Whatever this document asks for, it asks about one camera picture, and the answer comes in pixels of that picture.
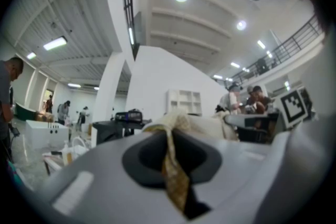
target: white wall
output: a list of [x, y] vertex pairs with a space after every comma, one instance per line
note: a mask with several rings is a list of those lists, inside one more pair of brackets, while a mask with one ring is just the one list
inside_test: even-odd
[[34, 86], [33, 93], [31, 95], [30, 103], [29, 103], [29, 108], [34, 109], [39, 111], [40, 110], [40, 100], [41, 100], [41, 95], [43, 94], [43, 87], [46, 82], [47, 77], [42, 75], [41, 73], [38, 73], [37, 80]]
[[28, 65], [26, 62], [23, 63], [23, 72], [19, 78], [12, 82], [14, 101], [24, 105], [26, 92], [29, 86], [30, 79], [34, 73], [34, 68]]
[[116, 95], [114, 99], [114, 112], [113, 115], [115, 115], [118, 112], [125, 112], [126, 111], [126, 100], [127, 96], [124, 95]]
[[139, 109], [146, 120], [157, 120], [166, 112], [169, 89], [200, 92], [205, 117], [214, 114], [227, 92], [206, 74], [161, 48], [141, 46], [136, 58], [126, 109]]
[[86, 118], [86, 123], [92, 123], [93, 108], [95, 107], [97, 94], [84, 93], [78, 91], [72, 91], [72, 97], [70, 100], [71, 105], [69, 109], [69, 116], [72, 121], [78, 120], [79, 113], [84, 107], [88, 107], [88, 113], [90, 116]]
[[56, 82], [54, 80], [49, 80], [49, 83], [47, 85], [47, 89], [51, 91], [55, 91], [56, 88]]

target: man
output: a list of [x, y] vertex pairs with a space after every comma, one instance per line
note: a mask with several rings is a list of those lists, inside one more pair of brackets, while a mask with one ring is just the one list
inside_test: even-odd
[[253, 86], [247, 87], [247, 93], [250, 95], [250, 97], [247, 99], [246, 105], [253, 105], [256, 102], [253, 96]]
[[240, 87], [233, 82], [228, 90], [229, 92], [220, 99], [219, 106], [224, 110], [229, 110], [230, 114], [238, 114]]
[[272, 102], [272, 99], [264, 96], [260, 86], [253, 88], [253, 97], [256, 100], [257, 114], [264, 114], [267, 111], [268, 104]]
[[8, 123], [13, 119], [13, 113], [10, 110], [9, 88], [10, 82], [16, 80], [22, 71], [23, 61], [18, 57], [13, 57], [8, 61], [0, 61], [0, 141], [9, 154], [11, 153]]
[[49, 95], [49, 99], [46, 102], [46, 112], [52, 113], [53, 96]]
[[69, 114], [70, 101], [66, 101], [64, 104], [58, 106], [58, 123], [65, 125], [65, 119]]

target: balcony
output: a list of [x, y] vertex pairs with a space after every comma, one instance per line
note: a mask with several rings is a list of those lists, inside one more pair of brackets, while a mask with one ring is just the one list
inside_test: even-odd
[[254, 62], [252, 65], [246, 68], [249, 69], [249, 73], [241, 71], [232, 77], [233, 81], [236, 81], [239, 84], [243, 84], [252, 78], [267, 73], [269, 70], [277, 67], [282, 63], [285, 63], [288, 59], [306, 48], [322, 33], [323, 32], [319, 27], [317, 18], [313, 16], [290, 38], [279, 45], [276, 49], [271, 51], [271, 58], [268, 55], [260, 58], [258, 61]]

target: white ceiling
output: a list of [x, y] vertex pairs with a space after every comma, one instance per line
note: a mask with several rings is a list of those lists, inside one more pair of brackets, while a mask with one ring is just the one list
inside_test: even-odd
[[[281, 41], [312, 16], [307, 0], [153, 0], [147, 45], [162, 47], [212, 76], [231, 77], [266, 55], [257, 45], [268, 30]], [[247, 22], [238, 31], [239, 20]]]
[[[99, 85], [112, 47], [101, 27], [95, 0], [14, 0], [1, 34], [31, 62], [53, 78]], [[46, 51], [43, 45], [65, 36], [66, 46]], [[124, 72], [121, 81], [129, 82]]]

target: floor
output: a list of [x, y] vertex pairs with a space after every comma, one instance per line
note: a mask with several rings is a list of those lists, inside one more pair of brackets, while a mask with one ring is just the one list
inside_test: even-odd
[[[17, 127], [20, 131], [20, 136], [14, 138], [12, 143], [12, 156], [14, 165], [24, 176], [25, 183], [27, 183], [32, 190], [36, 190], [48, 178], [48, 174], [42, 158], [42, 153], [58, 151], [63, 147], [45, 147], [33, 149], [27, 139], [25, 139], [26, 122], [19, 119], [14, 119], [12, 121], [12, 125], [13, 127]], [[71, 129], [71, 133], [71, 138], [74, 138], [78, 135], [84, 138], [88, 137], [87, 133], [78, 132], [75, 130], [75, 128]]]

